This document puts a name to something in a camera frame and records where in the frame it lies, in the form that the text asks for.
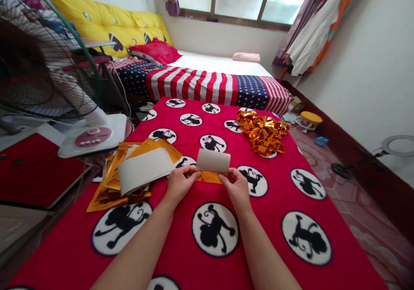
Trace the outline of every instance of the american flag bedsheet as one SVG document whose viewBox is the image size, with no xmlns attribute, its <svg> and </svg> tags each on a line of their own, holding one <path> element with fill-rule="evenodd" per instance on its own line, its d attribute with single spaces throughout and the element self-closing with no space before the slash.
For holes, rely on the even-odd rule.
<svg viewBox="0 0 414 290">
<path fill-rule="evenodd" d="M 114 62 L 108 70 L 126 92 L 150 98 L 163 96 L 266 110 L 282 116 L 289 91 L 271 76 L 233 75 L 157 65 L 132 58 Z"/>
</svg>

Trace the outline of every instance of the stool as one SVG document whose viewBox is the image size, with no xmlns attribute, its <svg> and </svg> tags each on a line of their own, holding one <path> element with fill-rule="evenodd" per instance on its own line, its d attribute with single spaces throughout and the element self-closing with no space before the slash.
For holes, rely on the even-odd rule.
<svg viewBox="0 0 414 290">
<path fill-rule="evenodd" d="M 322 123 L 322 118 L 319 115 L 314 113 L 303 111 L 300 116 L 296 117 L 292 124 L 298 124 L 305 128 L 302 130 L 303 133 L 307 133 L 308 130 L 315 130 L 316 126 Z"/>
</svg>

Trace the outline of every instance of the pink fan control panel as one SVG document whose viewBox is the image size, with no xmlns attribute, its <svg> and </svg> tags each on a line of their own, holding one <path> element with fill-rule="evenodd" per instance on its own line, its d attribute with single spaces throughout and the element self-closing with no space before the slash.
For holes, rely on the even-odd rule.
<svg viewBox="0 0 414 290">
<path fill-rule="evenodd" d="M 91 128 L 76 138 L 75 145 L 78 148 L 90 148 L 106 141 L 111 133 L 111 129 L 107 127 Z"/>
</svg>

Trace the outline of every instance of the white cloth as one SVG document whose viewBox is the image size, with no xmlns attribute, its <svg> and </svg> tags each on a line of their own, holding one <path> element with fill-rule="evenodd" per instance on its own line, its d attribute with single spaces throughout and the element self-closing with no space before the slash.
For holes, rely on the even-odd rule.
<svg viewBox="0 0 414 290">
<path fill-rule="evenodd" d="M 290 54 L 292 75 L 303 74 L 312 66 L 328 39 L 331 24 L 338 19 L 341 0 L 327 0 L 324 6 L 304 26 L 287 53 Z"/>
<path fill-rule="evenodd" d="M 260 63 L 235 61 L 230 57 L 203 55 L 182 50 L 178 52 L 182 57 L 170 63 L 169 66 L 234 75 L 272 76 Z"/>
</svg>

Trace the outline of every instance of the red tablecloth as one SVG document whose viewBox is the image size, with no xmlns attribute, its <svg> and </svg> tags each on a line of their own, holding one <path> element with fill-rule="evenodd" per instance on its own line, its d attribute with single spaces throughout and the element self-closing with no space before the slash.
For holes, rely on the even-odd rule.
<svg viewBox="0 0 414 290">
<path fill-rule="evenodd" d="M 263 158 L 233 123 L 238 110 L 161 98 L 128 140 L 167 138 L 184 155 L 178 166 L 194 163 L 201 147 L 230 153 L 230 166 L 250 181 L 258 219 L 303 289 L 386 289 L 292 137 L 281 139 L 286 153 Z M 148 202 L 86 213 L 97 187 L 90 185 L 10 286 L 89 289 L 160 202 L 166 184 L 159 179 Z M 159 286 L 253 288 L 234 208 L 222 185 L 195 182 L 177 207 L 149 289 Z"/>
</svg>

